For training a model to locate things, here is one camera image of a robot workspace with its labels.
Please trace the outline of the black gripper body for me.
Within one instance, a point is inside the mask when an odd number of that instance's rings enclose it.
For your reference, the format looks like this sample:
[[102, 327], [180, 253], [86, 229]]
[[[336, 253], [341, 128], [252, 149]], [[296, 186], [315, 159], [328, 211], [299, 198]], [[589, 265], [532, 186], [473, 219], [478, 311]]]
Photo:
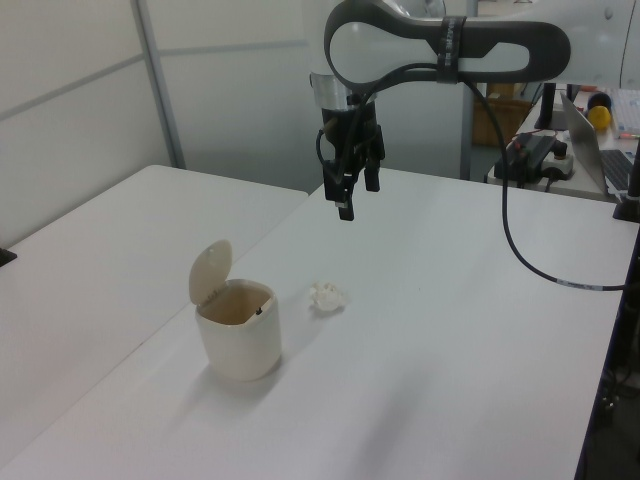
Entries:
[[322, 109], [320, 159], [325, 163], [367, 163], [378, 158], [374, 102], [347, 110]]

